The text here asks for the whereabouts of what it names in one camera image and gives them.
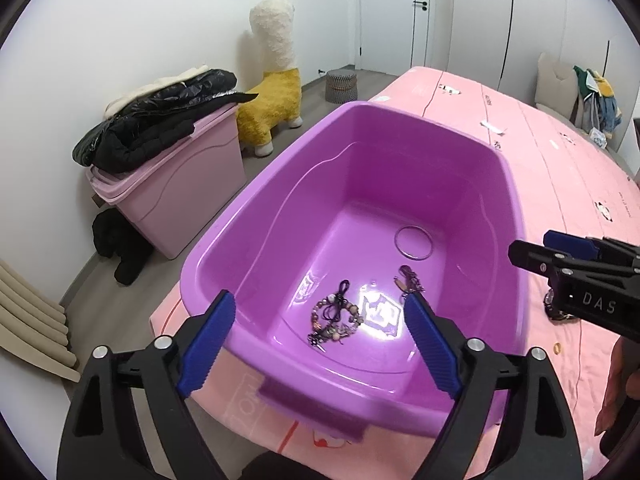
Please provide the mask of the person's right hand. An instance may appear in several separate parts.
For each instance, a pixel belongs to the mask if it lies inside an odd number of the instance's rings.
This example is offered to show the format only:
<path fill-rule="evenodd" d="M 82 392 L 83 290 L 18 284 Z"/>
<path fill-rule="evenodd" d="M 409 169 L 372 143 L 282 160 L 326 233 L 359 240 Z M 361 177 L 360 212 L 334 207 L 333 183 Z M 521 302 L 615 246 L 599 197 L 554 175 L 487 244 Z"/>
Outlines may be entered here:
<path fill-rule="evenodd" d="M 639 345 L 625 337 L 618 338 L 611 354 L 608 382 L 597 416 L 594 434 L 603 437 L 601 453 L 610 458 L 623 437 L 634 412 L 623 408 L 626 399 L 639 400 Z"/>

